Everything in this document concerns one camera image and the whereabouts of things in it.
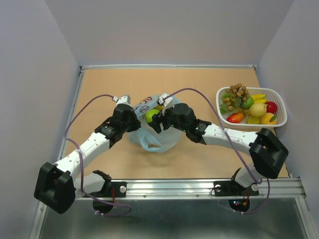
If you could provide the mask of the green apple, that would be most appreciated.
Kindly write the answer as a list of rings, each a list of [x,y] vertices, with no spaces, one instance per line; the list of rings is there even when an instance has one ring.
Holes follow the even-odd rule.
[[[151,123],[153,121],[153,116],[157,115],[160,111],[157,109],[152,109],[146,112],[145,119],[147,123]]]

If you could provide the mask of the yellow banana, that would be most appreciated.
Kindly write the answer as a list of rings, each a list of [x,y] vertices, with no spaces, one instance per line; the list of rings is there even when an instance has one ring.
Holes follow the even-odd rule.
[[[163,106],[161,106],[161,105],[157,105],[157,106],[155,107],[155,109],[157,109],[157,110],[161,111],[161,110],[163,109]]]

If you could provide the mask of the blue plastic bag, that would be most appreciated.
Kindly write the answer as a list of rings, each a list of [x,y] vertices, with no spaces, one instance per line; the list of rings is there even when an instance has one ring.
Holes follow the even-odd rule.
[[[160,95],[149,96],[134,106],[135,114],[141,122],[141,128],[130,132],[129,140],[148,152],[163,153],[179,142],[181,131],[171,127],[158,134],[147,124],[146,114],[150,110],[156,109],[159,97]]]

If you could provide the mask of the yellow pear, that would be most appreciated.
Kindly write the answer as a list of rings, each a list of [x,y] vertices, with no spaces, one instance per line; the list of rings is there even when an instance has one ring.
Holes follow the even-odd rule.
[[[260,118],[267,112],[267,105],[263,103],[254,103],[249,108],[249,114],[253,117]]]

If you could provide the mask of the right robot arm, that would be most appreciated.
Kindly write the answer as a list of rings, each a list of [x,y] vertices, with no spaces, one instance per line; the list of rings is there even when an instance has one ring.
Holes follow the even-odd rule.
[[[161,133],[169,128],[185,132],[194,143],[219,145],[249,154],[250,165],[239,168],[229,182],[217,188],[217,194],[238,195],[263,178],[276,179],[289,154],[287,148],[267,128],[258,132],[225,129],[209,121],[198,119],[193,109],[180,103],[168,109],[156,107],[146,113],[147,124]]]

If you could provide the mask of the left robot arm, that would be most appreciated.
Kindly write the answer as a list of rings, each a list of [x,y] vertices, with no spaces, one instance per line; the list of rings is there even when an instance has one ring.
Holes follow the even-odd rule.
[[[141,127],[129,104],[119,103],[111,117],[99,125],[89,138],[63,159],[44,163],[38,173],[34,197],[59,214],[90,190],[84,187],[84,168],[120,141],[123,134]]]

